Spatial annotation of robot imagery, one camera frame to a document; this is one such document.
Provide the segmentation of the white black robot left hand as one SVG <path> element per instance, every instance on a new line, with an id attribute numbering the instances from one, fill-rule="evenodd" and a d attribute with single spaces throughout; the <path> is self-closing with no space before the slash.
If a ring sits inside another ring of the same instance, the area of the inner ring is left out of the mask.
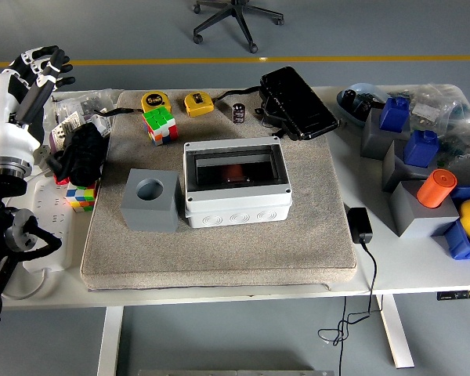
<path id="1" fill-rule="evenodd" d="M 21 53 L 0 73 L 0 161 L 33 163 L 44 140 L 43 110 L 52 92 L 71 85 L 73 66 L 56 45 Z"/>

